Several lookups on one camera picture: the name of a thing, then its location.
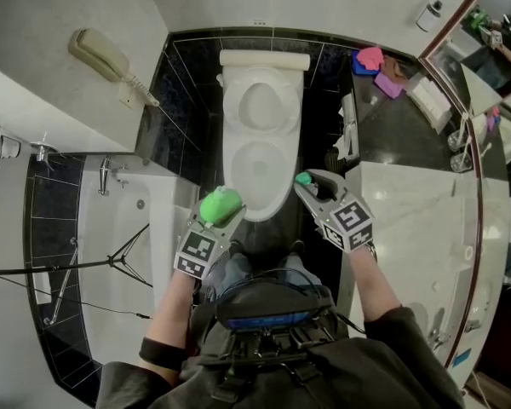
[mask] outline bathtub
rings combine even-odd
[[[126,181],[123,187],[115,179]],[[148,223],[126,262],[153,288],[108,266],[79,271],[81,300],[103,308],[153,316],[172,274],[181,226],[189,216],[198,187],[175,176],[120,172],[109,177],[107,196],[98,194],[99,172],[83,171],[79,201],[79,262],[106,260]],[[149,325],[132,314],[82,306],[93,359],[136,364]]]

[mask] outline pink cloth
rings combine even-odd
[[[384,94],[393,99],[396,98],[399,94],[401,94],[401,90],[403,89],[403,86],[392,82],[390,78],[383,72],[379,72],[376,75],[375,85],[382,89]]]
[[[368,49],[360,50],[356,56],[358,62],[363,65],[367,70],[380,70],[381,64],[384,63],[384,56],[382,50],[378,47],[369,47]]]

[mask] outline black sleeve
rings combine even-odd
[[[426,343],[409,308],[396,308],[365,323],[368,338],[385,343],[440,407],[463,407],[460,391]]]
[[[170,390],[169,383],[156,372],[110,362],[102,367],[96,409],[146,408]]]

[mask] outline blue sponge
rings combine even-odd
[[[352,53],[352,69],[354,71],[354,74],[357,74],[358,76],[375,76],[380,70],[367,70],[363,65],[359,63],[359,61],[356,59],[358,56],[358,51],[355,51]]]

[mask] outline toilet tank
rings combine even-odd
[[[302,99],[304,72],[310,67],[310,56],[299,53],[266,50],[222,50],[221,86],[227,86],[253,66],[269,66],[282,73]]]

